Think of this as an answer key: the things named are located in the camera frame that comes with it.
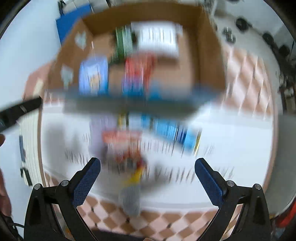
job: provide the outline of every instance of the white table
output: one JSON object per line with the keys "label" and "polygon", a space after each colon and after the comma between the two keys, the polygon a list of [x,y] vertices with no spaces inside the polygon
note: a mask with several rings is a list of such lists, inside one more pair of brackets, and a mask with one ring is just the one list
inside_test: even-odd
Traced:
{"label": "white table", "polygon": [[[32,0],[12,21],[0,40],[0,108],[20,101],[29,74],[52,60],[60,48],[55,19],[59,17],[56,0]],[[266,61],[273,90],[277,88],[275,72],[279,67],[271,50],[251,31],[241,36],[232,20],[217,19],[218,31],[231,26],[237,46],[250,49]],[[254,42],[247,41],[246,36]],[[5,133],[7,139],[0,148],[0,168],[12,202],[14,221],[24,223],[31,188],[20,177],[20,154],[17,127]]]}

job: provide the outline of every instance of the gray object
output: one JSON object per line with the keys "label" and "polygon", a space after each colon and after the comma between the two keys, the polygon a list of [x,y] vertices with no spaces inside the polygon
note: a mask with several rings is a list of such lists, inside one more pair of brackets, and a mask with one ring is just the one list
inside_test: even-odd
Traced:
{"label": "gray object", "polygon": [[227,34],[226,41],[228,43],[235,44],[235,42],[237,41],[237,38],[233,34]]}
{"label": "gray object", "polygon": [[23,141],[22,135],[19,136],[19,142],[20,142],[20,157],[22,159],[22,162],[26,162],[25,150],[24,150],[24,141]]}
{"label": "gray object", "polygon": [[123,211],[128,216],[138,216],[140,209],[140,184],[123,188],[118,196]]}
{"label": "gray object", "polygon": [[230,27],[223,28],[222,34],[223,35],[232,34],[231,28]]}
{"label": "gray object", "polygon": [[230,187],[233,187],[234,186],[234,182],[231,181],[231,180],[229,180],[229,181],[227,181],[227,185],[230,186]]}
{"label": "gray object", "polygon": [[34,186],[34,189],[38,190],[41,187],[41,185],[38,183]]}
{"label": "gray object", "polygon": [[261,186],[259,184],[255,184],[255,188],[260,190],[261,189]]}
{"label": "gray object", "polygon": [[68,184],[69,184],[69,182],[68,182],[67,180],[63,180],[63,181],[61,182],[61,185],[62,185],[63,187],[67,186]]}
{"label": "gray object", "polygon": [[296,197],[296,117],[279,115],[276,159],[265,198],[270,214],[282,214]]}

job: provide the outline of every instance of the white label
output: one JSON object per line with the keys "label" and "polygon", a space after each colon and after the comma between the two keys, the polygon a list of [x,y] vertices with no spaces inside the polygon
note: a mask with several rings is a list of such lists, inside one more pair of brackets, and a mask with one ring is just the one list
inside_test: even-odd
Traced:
{"label": "white label", "polygon": [[73,69],[63,64],[61,69],[61,78],[64,82],[64,89],[67,90],[69,88],[69,84],[73,82]]}
{"label": "white label", "polygon": [[84,50],[86,47],[86,32],[83,32],[82,34],[77,33],[75,36],[75,43],[79,48]]}

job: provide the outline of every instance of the open cardboard box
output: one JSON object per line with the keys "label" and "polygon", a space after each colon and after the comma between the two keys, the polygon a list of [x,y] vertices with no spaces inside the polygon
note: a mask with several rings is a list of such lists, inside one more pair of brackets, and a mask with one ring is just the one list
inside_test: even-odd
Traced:
{"label": "open cardboard box", "polygon": [[[153,20],[167,20],[183,27],[183,35],[178,38],[179,58],[176,62],[159,61],[151,76],[152,80],[159,82],[164,97],[122,96],[124,64],[119,64],[109,68],[109,93],[92,99],[96,106],[115,111],[144,109],[145,112],[163,113],[165,110],[184,114],[220,95],[225,90],[224,64],[219,40],[207,14],[201,6],[172,2],[126,4],[79,20],[63,43],[49,73],[49,89],[78,97],[81,62],[94,54],[110,59],[114,51],[112,31],[116,27]],[[86,37],[86,42],[79,47],[77,43],[82,36]],[[65,74],[65,69],[69,85],[64,88],[61,75]],[[174,93],[182,93],[184,98],[174,99]]]}

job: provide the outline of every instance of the colorful package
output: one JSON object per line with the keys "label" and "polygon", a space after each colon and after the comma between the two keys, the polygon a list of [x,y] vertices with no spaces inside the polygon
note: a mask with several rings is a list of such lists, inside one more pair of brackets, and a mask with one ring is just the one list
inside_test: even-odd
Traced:
{"label": "colorful package", "polygon": [[129,26],[115,29],[116,45],[109,65],[124,62],[133,53],[133,37]]}
{"label": "colorful package", "polygon": [[108,60],[106,56],[94,56],[80,65],[79,93],[98,95],[108,92]]}
{"label": "colorful package", "polygon": [[155,61],[155,56],[150,53],[127,58],[122,82],[123,94],[143,95],[149,91],[149,80]]}
{"label": "colorful package", "polygon": [[195,130],[183,126],[176,121],[152,118],[145,114],[126,113],[118,118],[118,127],[121,129],[150,131],[174,144],[182,146],[184,151],[197,155],[201,137],[201,129]]}
{"label": "colorful package", "polygon": [[105,131],[102,134],[103,141],[107,145],[107,158],[117,163],[128,159],[140,157],[138,141],[141,140],[141,131]]}

